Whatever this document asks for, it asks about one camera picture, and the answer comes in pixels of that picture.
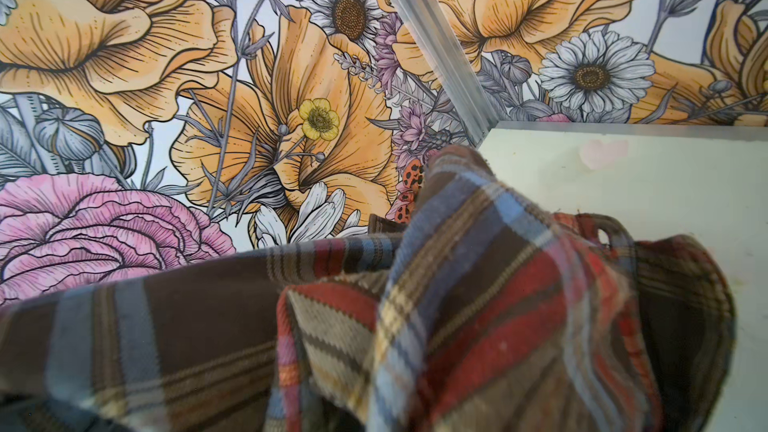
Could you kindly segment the red plaid flannel shirt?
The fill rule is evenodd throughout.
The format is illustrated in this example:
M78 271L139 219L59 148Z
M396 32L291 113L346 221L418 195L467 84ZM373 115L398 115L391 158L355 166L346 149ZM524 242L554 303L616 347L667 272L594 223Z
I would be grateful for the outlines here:
M700 431L736 307L694 238L548 213L473 150L435 157L408 224L163 272L155 206L88 187L36 294L1 293L5 431Z

